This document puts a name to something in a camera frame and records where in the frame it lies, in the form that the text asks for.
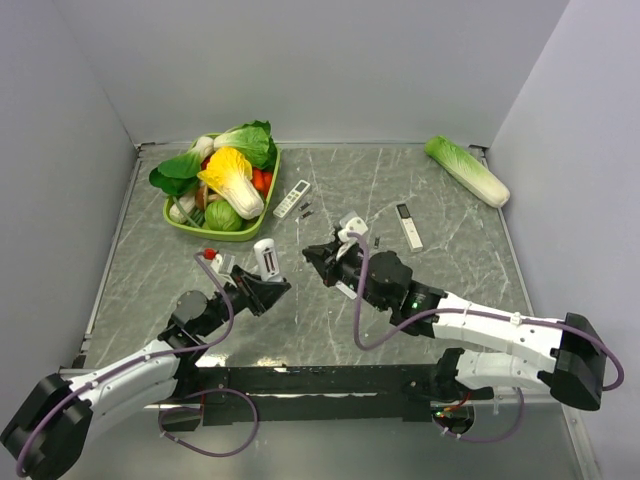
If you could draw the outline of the white battery cover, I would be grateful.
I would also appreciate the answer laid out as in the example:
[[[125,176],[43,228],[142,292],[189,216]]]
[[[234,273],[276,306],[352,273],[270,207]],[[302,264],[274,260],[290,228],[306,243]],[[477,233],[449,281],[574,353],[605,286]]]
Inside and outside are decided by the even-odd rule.
[[[337,282],[335,287],[351,300],[354,300],[357,297],[357,293],[342,282]]]

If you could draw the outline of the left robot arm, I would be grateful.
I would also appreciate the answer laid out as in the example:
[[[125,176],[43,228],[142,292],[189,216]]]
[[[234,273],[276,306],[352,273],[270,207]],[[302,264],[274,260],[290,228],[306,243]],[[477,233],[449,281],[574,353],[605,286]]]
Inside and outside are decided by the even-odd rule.
[[[99,430],[148,404],[192,398],[196,363],[210,347],[204,337],[231,330],[243,310],[266,313],[291,288],[285,279],[264,281],[240,267],[231,277],[212,297],[196,290],[182,294],[166,328],[139,351],[72,379],[58,373],[41,379],[1,433],[17,475],[58,479]]]

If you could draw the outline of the white remote with coloured buttons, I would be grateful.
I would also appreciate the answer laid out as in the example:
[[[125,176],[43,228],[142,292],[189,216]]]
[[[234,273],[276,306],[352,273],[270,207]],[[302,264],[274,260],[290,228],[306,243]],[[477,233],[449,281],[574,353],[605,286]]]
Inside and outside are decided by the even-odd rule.
[[[275,241],[272,238],[257,241],[253,246],[253,251],[262,281],[281,282],[284,280],[279,266]]]

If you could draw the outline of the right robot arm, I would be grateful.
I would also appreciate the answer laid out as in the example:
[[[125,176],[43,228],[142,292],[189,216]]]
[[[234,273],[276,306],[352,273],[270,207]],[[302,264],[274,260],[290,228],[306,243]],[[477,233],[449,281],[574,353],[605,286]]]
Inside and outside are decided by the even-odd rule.
[[[437,398],[513,387],[548,392],[570,407],[596,411],[604,391],[604,345],[590,321],[526,317],[467,301],[422,284],[393,251],[365,257],[351,246],[314,245],[302,254],[327,287],[351,293],[358,303],[390,311],[396,329],[412,336],[460,341],[475,350],[448,348],[431,381]]]

